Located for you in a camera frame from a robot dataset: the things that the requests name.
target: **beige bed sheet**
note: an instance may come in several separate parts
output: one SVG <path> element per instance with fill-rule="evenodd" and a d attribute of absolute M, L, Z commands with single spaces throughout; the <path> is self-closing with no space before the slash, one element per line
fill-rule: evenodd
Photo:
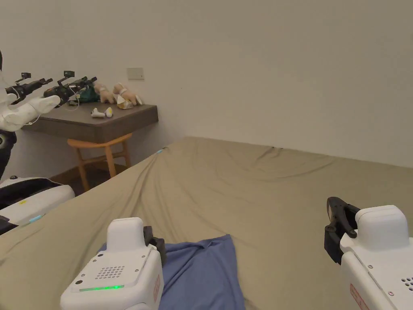
<path fill-rule="evenodd" d="M 413 227 L 412 190 L 413 169 L 185 138 L 1 236 L 0 309 L 59 309 L 109 223 L 131 216 L 170 243 L 231 234 L 247 309 L 356 309 L 323 249 L 326 199 L 395 204 Z"/>

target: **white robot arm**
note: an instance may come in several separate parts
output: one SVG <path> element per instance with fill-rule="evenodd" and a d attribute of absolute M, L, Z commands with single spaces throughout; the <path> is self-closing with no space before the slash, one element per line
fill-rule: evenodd
<path fill-rule="evenodd" d="M 30 121 L 53 110 L 60 98 L 56 95 L 47 98 L 33 98 L 16 109 L 10 109 L 9 104 L 16 100 L 15 94 L 8 94 L 7 100 L 0 103 L 0 129 L 6 131 L 19 130 Z"/>
<path fill-rule="evenodd" d="M 341 265 L 354 309 L 412 309 L 413 238 L 402 211 L 394 205 L 359 210 L 337 197 L 327 207 L 324 247 Z"/>
<path fill-rule="evenodd" d="M 61 308 L 157 310 L 164 289 L 161 254 L 145 239 L 140 218 L 112 221 L 107 250 L 98 252 L 64 291 Z"/>

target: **stool leg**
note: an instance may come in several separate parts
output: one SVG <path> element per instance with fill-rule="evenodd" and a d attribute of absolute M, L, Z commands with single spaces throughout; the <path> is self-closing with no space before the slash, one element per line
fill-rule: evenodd
<path fill-rule="evenodd" d="M 109 167 L 110 177 L 113 178 L 116 175 L 115 163 L 113 162 L 113 155 L 110 146 L 104 147 L 104 152 L 106 153 L 107 165 Z"/>
<path fill-rule="evenodd" d="M 125 152 L 126 166 L 130 168 L 132 165 L 131 165 L 131 156 L 129 155 L 128 142 L 124 141 L 122 142 L 122 145 L 123 145 L 123 151 Z"/>
<path fill-rule="evenodd" d="M 76 154 L 77 154 L 78 162 L 79 162 L 80 179 L 82 180 L 83 189 L 85 190 L 85 192 L 87 192 L 88 190 L 90 190 L 90 187 L 89 187 L 88 179 L 86 177 L 86 170 L 83 164 L 82 153 L 80 152 L 79 148 L 76 148 L 75 150 L 76 150 Z"/>

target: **plush toy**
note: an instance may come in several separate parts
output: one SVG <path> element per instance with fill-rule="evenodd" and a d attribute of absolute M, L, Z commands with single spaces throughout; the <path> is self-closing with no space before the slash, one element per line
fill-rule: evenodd
<path fill-rule="evenodd" d="M 113 104 L 116 102 L 115 96 L 107 90 L 107 88 L 100 84 L 100 83 L 94 83 L 94 88 L 95 91 L 100 95 L 100 102 L 105 103 L 109 102 L 110 104 Z"/>
<path fill-rule="evenodd" d="M 117 105 L 121 109 L 130 109 L 134 105 L 142 105 L 142 100 L 139 98 L 139 96 L 133 92 L 131 92 L 129 89 L 127 89 L 125 86 L 123 86 L 121 83 L 117 83 L 113 87 L 113 93 L 117 95 Z"/>

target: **blue cloth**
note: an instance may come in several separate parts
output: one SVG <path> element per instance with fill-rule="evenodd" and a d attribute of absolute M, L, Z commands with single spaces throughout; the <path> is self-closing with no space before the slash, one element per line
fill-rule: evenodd
<path fill-rule="evenodd" d="M 243 310 L 237 258 L 230 235 L 166 244 L 159 310 Z"/>

